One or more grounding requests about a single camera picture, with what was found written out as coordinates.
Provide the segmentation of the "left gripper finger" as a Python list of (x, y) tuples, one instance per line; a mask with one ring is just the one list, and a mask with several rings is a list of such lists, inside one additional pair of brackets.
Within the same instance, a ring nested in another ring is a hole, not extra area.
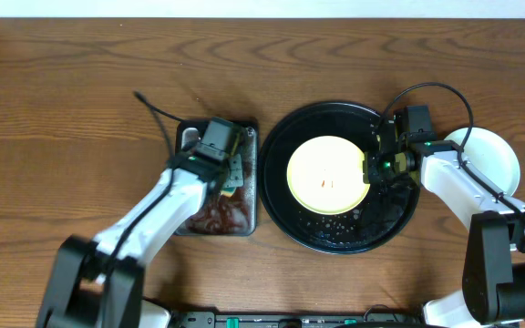
[(243, 186), (242, 156), (236, 154), (228, 159), (228, 175), (223, 184), (225, 189), (240, 188)]
[(256, 128), (254, 126), (246, 126), (243, 129), (241, 155), (243, 158), (256, 157)]

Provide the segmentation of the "green yellow sponge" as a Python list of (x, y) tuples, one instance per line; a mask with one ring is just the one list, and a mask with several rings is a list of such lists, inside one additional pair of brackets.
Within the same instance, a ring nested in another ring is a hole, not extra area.
[(236, 187), (227, 187), (221, 189), (221, 195), (227, 198), (231, 198), (232, 195), (235, 193)]

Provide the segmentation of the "yellow plate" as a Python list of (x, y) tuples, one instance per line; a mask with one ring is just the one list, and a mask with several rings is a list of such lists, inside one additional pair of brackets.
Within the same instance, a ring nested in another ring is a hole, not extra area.
[(364, 152), (345, 138), (311, 138), (299, 146), (288, 161), (289, 191), (314, 213), (347, 212), (359, 205), (370, 189), (364, 182), (364, 159)]

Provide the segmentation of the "pale green plate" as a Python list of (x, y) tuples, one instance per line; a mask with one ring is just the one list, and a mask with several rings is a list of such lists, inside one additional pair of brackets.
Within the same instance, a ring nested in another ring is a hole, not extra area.
[(498, 134), (473, 128), (465, 145), (471, 163), (507, 195), (512, 196), (520, 184), (519, 160), (508, 142)]

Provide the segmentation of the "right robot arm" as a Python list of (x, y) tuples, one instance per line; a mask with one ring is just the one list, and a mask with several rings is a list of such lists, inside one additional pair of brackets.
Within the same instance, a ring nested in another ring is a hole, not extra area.
[(462, 287), (424, 307), (425, 321), (449, 327), (525, 320), (525, 203), (478, 171), (452, 140), (430, 128), (375, 127), (377, 149), (365, 156), (365, 181), (423, 187), (468, 229)]

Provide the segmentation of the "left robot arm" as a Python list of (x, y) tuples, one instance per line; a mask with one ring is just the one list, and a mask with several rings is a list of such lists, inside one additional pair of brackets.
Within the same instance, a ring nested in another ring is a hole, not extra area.
[(171, 156), (150, 192), (92, 239), (68, 237), (57, 251), (38, 327), (167, 327), (172, 314), (143, 295), (146, 270), (179, 226), (211, 199), (252, 191), (254, 125), (202, 123), (202, 136)]

